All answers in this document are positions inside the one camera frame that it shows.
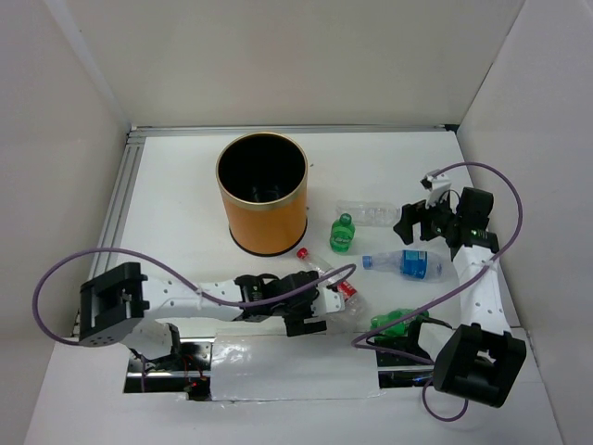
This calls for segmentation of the clear bottle red label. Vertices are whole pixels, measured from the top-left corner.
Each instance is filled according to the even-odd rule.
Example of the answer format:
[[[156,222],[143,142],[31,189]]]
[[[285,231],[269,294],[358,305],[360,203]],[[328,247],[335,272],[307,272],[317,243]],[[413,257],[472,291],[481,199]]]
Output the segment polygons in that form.
[[[300,248],[297,251],[297,257],[311,270],[316,271],[319,276],[323,276],[334,270],[332,264],[318,255],[311,253],[307,248]],[[342,311],[325,315],[328,330],[334,334],[354,332],[359,320],[366,311],[364,298],[360,296],[358,290],[347,279],[344,279],[344,276],[344,273],[337,274],[322,283],[323,286],[334,288],[345,302],[345,308]]]

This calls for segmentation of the clear bottle blue label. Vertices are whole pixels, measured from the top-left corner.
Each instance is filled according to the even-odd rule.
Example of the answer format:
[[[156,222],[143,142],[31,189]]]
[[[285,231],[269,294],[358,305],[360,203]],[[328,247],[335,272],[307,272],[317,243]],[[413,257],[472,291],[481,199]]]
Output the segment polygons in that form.
[[[457,275],[452,262],[433,251],[403,249],[364,255],[361,261],[365,270],[396,273],[415,281],[440,282]]]

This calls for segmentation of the small green bottle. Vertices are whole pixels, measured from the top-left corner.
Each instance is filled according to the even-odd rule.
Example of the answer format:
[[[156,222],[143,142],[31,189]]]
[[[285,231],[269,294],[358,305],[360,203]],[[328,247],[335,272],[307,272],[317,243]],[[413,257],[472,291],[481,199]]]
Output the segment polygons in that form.
[[[332,251],[346,253],[349,251],[354,235],[355,225],[349,213],[342,213],[332,224],[329,244]]]

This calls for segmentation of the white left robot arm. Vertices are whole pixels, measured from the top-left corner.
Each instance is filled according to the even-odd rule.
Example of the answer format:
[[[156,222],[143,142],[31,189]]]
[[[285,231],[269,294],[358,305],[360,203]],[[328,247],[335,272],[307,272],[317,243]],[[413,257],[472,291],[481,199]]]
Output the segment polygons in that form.
[[[288,337],[316,334],[327,328],[324,316],[346,307],[336,287],[319,283],[319,277],[315,271],[284,278],[241,275],[190,288],[149,277],[139,263],[126,262],[82,285],[79,341],[86,348],[120,343],[170,370],[183,358],[173,318],[261,323],[280,317]]]

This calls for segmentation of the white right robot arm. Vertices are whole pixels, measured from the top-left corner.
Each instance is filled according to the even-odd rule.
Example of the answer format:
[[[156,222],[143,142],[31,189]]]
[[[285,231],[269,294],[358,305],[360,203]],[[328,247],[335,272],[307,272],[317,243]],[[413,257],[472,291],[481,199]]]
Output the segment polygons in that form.
[[[525,343],[511,334],[498,282],[500,247],[488,231],[492,194],[465,187],[450,203],[449,184],[428,186],[427,199],[402,208],[394,230],[405,244],[418,225],[422,241],[445,239],[460,279],[460,324],[453,331],[422,324],[406,338],[404,351],[415,363],[435,363],[433,385],[439,392],[494,408],[506,401],[526,358]]]

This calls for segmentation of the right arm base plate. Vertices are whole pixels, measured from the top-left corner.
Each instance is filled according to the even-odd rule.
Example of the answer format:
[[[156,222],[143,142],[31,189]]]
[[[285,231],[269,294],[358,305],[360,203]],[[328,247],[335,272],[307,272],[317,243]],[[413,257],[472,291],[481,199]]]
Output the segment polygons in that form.
[[[429,355],[417,345],[410,344],[405,337],[378,338],[375,343],[381,347],[402,350],[412,355],[429,359]],[[433,366],[411,359],[376,353],[379,388],[421,387],[433,374]]]

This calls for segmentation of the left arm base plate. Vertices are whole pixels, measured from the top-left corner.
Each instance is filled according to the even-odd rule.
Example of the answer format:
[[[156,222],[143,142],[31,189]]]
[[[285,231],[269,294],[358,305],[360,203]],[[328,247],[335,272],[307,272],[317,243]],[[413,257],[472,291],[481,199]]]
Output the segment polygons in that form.
[[[175,393],[189,401],[211,401],[210,371],[214,337],[181,339],[181,352],[150,362],[133,353],[127,365],[123,392]]]

